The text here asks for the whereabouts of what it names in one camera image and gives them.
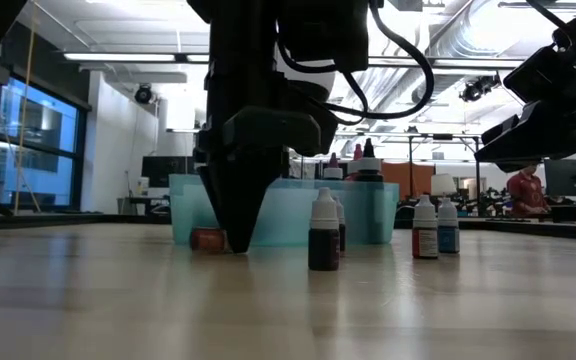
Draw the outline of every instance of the wooden table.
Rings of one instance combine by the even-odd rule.
[[[193,256],[170,226],[0,231],[0,360],[576,359],[576,240],[464,231],[413,261],[410,236],[315,273],[306,248]]]

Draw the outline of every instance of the translucent blue bin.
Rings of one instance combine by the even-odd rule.
[[[331,188],[343,203],[349,244],[390,243],[399,185],[277,179],[266,191],[250,245],[307,245],[312,201],[320,187]],[[170,175],[170,200],[176,244],[188,244],[194,227],[219,226],[199,176]]]

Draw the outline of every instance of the red shirt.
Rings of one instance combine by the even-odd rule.
[[[541,192],[541,180],[534,175],[527,176],[521,171],[508,180],[508,192],[512,197],[512,212],[526,215],[526,206],[546,208],[546,201]]]

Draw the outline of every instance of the white bottle cap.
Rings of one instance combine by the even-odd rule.
[[[339,224],[346,225],[346,215],[344,213],[344,206],[341,204],[341,201],[339,201],[339,197],[333,196],[332,198],[337,203],[337,218],[339,219]]]
[[[353,160],[348,163],[348,175],[359,172],[359,160]]]
[[[419,203],[415,206],[415,220],[436,220],[435,205],[430,202],[430,197],[428,195],[421,195]]]
[[[332,199],[329,188],[320,188],[319,197],[312,202],[311,229],[339,229],[337,203]]]
[[[381,171],[381,159],[361,158],[359,160],[359,170]]]
[[[342,168],[325,168],[324,179],[342,180],[344,178],[344,170]]]
[[[439,220],[439,225],[443,226],[458,226],[459,221],[457,219],[457,208],[448,198],[443,198],[441,200],[441,205],[439,206],[439,211],[437,213],[437,219]]]

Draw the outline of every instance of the computer monitor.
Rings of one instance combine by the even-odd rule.
[[[195,163],[190,156],[144,156],[141,176],[148,178],[151,188],[170,187],[168,175],[194,174]]]
[[[576,160],[546,160],[546,194],[576,196]]]

